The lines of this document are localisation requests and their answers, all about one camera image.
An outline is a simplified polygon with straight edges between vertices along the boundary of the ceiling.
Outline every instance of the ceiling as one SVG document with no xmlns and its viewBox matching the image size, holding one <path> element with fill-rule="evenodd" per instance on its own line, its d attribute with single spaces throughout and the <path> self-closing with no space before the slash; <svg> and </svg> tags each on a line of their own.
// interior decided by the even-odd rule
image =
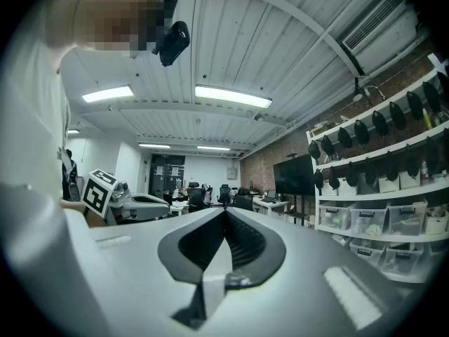
<svg viewBox="0 0 449 337">
<path fill-rule="evenodd" d="M 374 0 L 178 0 L 175 21 L 191 32 L 171 67 L 159 57 L 75 49 L 62 62 L 72 109 L 83 135 L 121 129 L 138 142 L 198 154 L 198 145 L 249 152 L 277 131 L 321 112 L 358 76 L 338 41 Z M 85 103 L 81 96 L 129 84 L 135 96 Z M 196 98 L 197 84 L 268 97 L 268 109 Z M 263 121 L 254 120 L 256 114 Z"/>
</svg>

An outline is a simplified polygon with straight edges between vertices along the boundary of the air conditioner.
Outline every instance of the air conditioner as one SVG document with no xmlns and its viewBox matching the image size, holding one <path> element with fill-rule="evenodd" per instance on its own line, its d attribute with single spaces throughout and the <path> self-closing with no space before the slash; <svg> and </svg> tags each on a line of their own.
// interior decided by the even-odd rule
<svg viewBox="0 0 449 337">
<path fill-rule="evenodd" d="M 416 25 L 406 0 L 382 0 L 342 43 L 369 74 L 415 40 Z"/>
</svg>

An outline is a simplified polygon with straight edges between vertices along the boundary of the white t-shirt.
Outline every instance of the white t-shirt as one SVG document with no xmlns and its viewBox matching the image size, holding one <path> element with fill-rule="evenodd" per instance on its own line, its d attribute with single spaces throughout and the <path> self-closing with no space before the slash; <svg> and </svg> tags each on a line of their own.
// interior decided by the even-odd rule
<svg viewBox="0 0 449 337">
<path fill-rule="evenodd" d="M 35 6 L 11 38 L 0 68 L 0 182 L 62 197 L 70 119 L 46 45 L 46 7 Z"/>
</svg>

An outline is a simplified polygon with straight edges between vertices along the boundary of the shelf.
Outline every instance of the shelf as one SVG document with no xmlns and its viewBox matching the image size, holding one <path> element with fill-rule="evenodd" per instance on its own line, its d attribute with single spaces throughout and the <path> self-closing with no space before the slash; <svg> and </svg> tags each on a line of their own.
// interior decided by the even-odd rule
<svg viewBox="0 0 449 337">
<path fill-rule="evenodd" d="M 372 201 L 377 199 L 398 199 L 401 197 L 428 194 L 449 187 L 449 178 L 428 185 L 406 188 L 404 190 L 384 192 L 378 194 L 356 194 L 355 196 L 316 196 L 320 201 Z"/>
<path fill-rule="evenodd" d="M 434 242 L 434 241 L 441 241 L 442 239 L 449 239 L 449 232 L 444 232 L 440 234 L 420 234 L 419 236 L 403 236 L 397 234 L 382 234 L 380 236 L 371 236 L 370 234 L 354 235 L 351 233 L 351 229 L 341 231 L 337 228 L 332 228 L 323 225 L 319 225 L 318 230 L 340 234 L 342 236 L 354 237 L 357 239 L 372 239 L 375 241 L 383 241 L 383 242 Z"/>
<path fill-rule="evenodd" d="M 311 137 L 311 139 L 312 140 L 320 140 L 324 137 L 324 135 L 326 135 L 329 137 L 329 139 L 332 143 L 336 143 L 338 141 L 337 135 L 338 135 L 338 131 L 339 131 L 340 127 L 343 127 L 346 129 L 349 127 L 353 127 L 356 120 L 361 120 L 366 125 L 368 130 L 370 130 L 374 127 L 373 121 L 371 119 L 371 115 L 373 115 L 374 111 L 378 111 L 382 115 L 384 115 L 384 117 L 387 121 L 389 119 L 391 119 L 390 113 L 389 113 L 389 103 L 396 103 L 397 105 L 399 105 L 399 107 L 404 112 L 408 111 L 410 109 L 408 106 L 408 101 L 407 101 L 407 98 L 404 98 L 407 96 L 407 92 L 408 91 L 415 92 L 416 94 L 418 94 L 421 97 L 421 99 L 424 100 L 424 91 L 422 89 L 422 83 L 423 82 L 431 83 L 432 80 L 436 77 L 436 73 L 437 73 L 436 70 L 430 71 L 430 73 L 423 76 L 421 79 L 416 81 L 414 84 L 411 84 L 409 87 L 403 89 L 401 92 L 397 93 L 396 95 L 381 102 L 379 105 L 376 105 L 373 108 L 369 109 L 368 111 L 365 111 L 364 113 L 354 117 L 353 119 L 343 122 L 342 124 L 337 125 L 336 127 L 333 127 L 327 131 L 324 131 L 323 133 L 320 133 L 317 136 Z"/>
<path fill-rule="evenodd" d="M 369 152 L 367 154 L 362 154 L 360 156 L 351 157 L 349 159 L 334 161 L 334 162 L 330 162 L 328 164 L 317 165 L 316 168 L 320 169 L 320 170 L 329 169 L 330 167 L 346 165 L 349 162 L 354 163 L 354 162 L 364 161 L 368 157 L 370 159 L 372 159 L 373 157 L 382 156 L 383 154 L 386 154 L 388 151 L 390 151 L 390 152 L 398 151 L 403 148 L 406 148 L 407 145 L 412 146 L 412 145 L 415 145 L 422 141 L 425 141 L 427 138 L 433 138 L 434 136 L 437 136 L 440 133 L 443 133 L 445 128 L 449 128 L 449 121 L 441 124 L 440 126 L 433 128 L 432 130 L 423 132 L 415 137 L 409 138 L 408 140 L 404 140 L 400 143 L 396 143 L 395 145 L 384 147 L 383 149 Z"/>
<path fill-rule="evenodd" d="M 416 266 L 416 271 L 414 274 L 409 276 L 397 275 L 396 273 L 383 272 L 380 271 L 387 279 L 396 282 L 405 282 L 409 284 L 423 284 L 427 280 L 427 276 L 430 273 L 431 265 L 418 265 Z"/>
</svg>

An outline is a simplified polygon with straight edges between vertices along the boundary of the black hanging object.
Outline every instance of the black hanging object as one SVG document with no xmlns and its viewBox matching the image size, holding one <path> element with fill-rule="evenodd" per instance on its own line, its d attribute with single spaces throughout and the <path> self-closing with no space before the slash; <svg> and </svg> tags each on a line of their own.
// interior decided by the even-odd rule
<svg viewBox="0 0 449 337">
<path fill-rule="evenodd" d="M 348 131 L 340 127 L 338 131 L 338 140 L 344 146 L 345 149 L 350 149 L 352 147 L 352 139 L 349 136 Z"/>
<path fill-rule="evenodd" d="M 387 153 L 385 166 L 387 167 L 387 179 L 396 181 L 399 176 L 398 159 L 390 151 Z"/>
<path fill-rule="evenodd" d="M 420 172 L 420 161 L 418 156 L 408 145 L 406 147 L 406 170 L 411 178 L 415 178 Z"/>
<path fill-rule="evenodd" d="M 354 133 L 356 134 L 358 143 L 361 145 L 367 145 L 370 142 L 368 128 L 362 121 L 356 120 L 356 124 L 354 125 Z"/>
<path fill-rule="evenodd" d="M 329 185 L 330 185 L 334 190 L 336 190 L 337 188 L 340 187 L 340 182 L 339 182 L 337 176 L 335 175 L 335 171 L 334 171 L 334 168 L 333 168 L 333 167 L 330 168 Z"/>
<path fill-rule="evenodd" d="M 431 138 L 426 139 L 426 148 L 427 148 L 427 168 L 429 169 L 429 175 L 433 175 L 437 172 L 439 165 L 439 151 L 438 145 Z"/>
<path fill-rule="evenodd" d="M 444 75 L 442 72 L 437 72 L 436 76 L 441 82 L 441 86 L 443 87 L 443 93 L 446 98 L 447 103 L 449 103 L 449 78 Z"/>
<path fill-rule="evenodd" d="M 348 170 L 346 173 L 346 182 L 351 187 L 356 187 L 358 185 L 358 173 L 354 168 L 352 162 L 349 162 Z"/>
<path fill-rule="evenodd" d="M 318 144 L 315 141 L 312 141 L 309 145 L 309 153 L 315 160 L 319 159 L 321 156 L 320 149 Z"/>
<path fill-rule="evenodd" d="M 421 121 L 424 118 L 422 113 L 422 101 L 416 93 L 407 92 L 408 106 L 412 113 L 413 119 Z"/>
<path fill-rule="evenodd" d="M 324 185 L 323 174 L 320 170 L 316 169 L 314 173 L 314 183 L 317 189 L 321 190 Z"/>
<path fill-rule="evenodd" d="M 376 128 L 376 132 L 381 136 L 385 137 L 388 135 L 388 124 L 387 121 L 384 118 L 384 115 L 382 115 L 378 111 L 373 112 L 373 125 Z"/>
<path fill-rule="evenodd" d="M 444 155 L 446 157 L 446 163 L 449 165 L 449 130 L 446 128 L 444 129 L 443 144 L 444 144 Z"/>
<path fill-rule="evenodd" d="M 427 102 L 432 111 L 439 113 L 441 111 L 440 96 L 436 88 L 428 82 L 423 82 L 422 88 L 424 89 L 424 94 L 426 95 Z"/>
<path fill-rule="evenodd" d="M 323 141 L 321 141 L 321 149 L 328 155 L 332 156 L 334 154 L 334 147 L 329 140 L 329 137 L 324 135 Z"/>
<path fill-rule="evenodd" d="M 373 186 L 377 179 L 377 170 L 374 164 L 370 162 L 369 158 L 366 158 L 366 163 L 364 165 L 365 170 L 365 181 L 368 185 Z"/>
<path fill-rule="evenodd" d="M 398 130 L 403 130 L 406 128 L 406 116 L 402 112 L 401 108 L 395 103 L 390 103 L 390 116 L 393 119 L 393 123 Z"/>
</svg>

